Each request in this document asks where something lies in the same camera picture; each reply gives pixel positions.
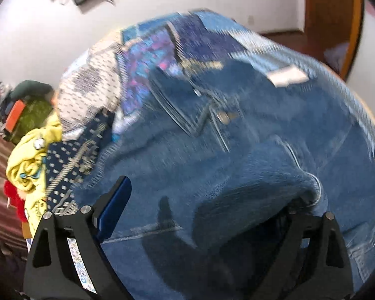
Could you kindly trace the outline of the blue denim jeans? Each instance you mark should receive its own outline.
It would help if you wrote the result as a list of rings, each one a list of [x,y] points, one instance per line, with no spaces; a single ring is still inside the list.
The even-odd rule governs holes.
[[[242,299],[287,211],[334,213],[361,288],[375,269],[375,151],[325,85],[277,87],[236,60],[189,79],[150,73],[137,120],[74,190],[92,204],[130,179],[103,250],[135,299]]]

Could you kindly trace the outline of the red plush fabric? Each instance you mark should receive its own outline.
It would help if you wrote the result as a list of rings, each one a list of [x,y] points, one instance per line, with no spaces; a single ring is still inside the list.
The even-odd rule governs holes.
[[[25,214],[25,201],[20,198],[17,188],[12,185],[8,180],[4,182],[3,186],[4,195],[7,197],[7,207],[14,206],[17,217],[22,223],[27,223],[27,217]]]

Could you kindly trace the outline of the navy white patterned folded garment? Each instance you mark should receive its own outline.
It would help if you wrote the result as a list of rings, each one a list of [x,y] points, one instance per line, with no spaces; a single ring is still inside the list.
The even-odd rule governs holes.
[[[57,216],[76,213],[74,184],[93,170],[99,153],[112,141],[114,113],[98,112],[74,140],[51,143],[46,157],[47,209]]]

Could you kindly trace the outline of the yellow printed garment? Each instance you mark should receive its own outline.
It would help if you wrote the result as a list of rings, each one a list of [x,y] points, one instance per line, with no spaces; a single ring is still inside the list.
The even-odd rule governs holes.
[[[41,128],[26,133],[12,150],[6,177],[24,200],[23,212],[31,235],[47,211],[46,168],[48,148],[62,139],[62,125],[53,111]]]

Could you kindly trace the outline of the dark green round cushion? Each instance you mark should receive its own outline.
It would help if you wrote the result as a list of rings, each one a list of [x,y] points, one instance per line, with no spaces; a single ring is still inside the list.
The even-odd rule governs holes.
[[[41,83],[37,80],[23,80],[10,93],[10,99],[13,101],[30,97],[47,97],[52,96],[54,89],[51,85]]]

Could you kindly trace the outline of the patchwork patterned bedspread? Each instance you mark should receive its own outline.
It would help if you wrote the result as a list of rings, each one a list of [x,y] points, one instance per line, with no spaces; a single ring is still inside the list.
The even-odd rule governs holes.
[[[151,70],[191,75],[218,69],[230,59],[248,62],[278,85],[325,79],[327,89],[343,99],[364,129],[375,157],[375,117],[329,67],[205,9],[113,30],[77,57],[57,90],[62,137],[79,138],[99,110],[107,109],[116,115],[112,133],[118,138],[137,117]]]

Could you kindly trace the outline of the brown wooden door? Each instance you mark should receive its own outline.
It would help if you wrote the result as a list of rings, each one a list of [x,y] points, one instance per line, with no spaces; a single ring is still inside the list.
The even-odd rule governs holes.
[[[363,26],[364,0],[305,0],[305,33],[320,39],[324,49],[347,43],[339,76],[352,69]]]

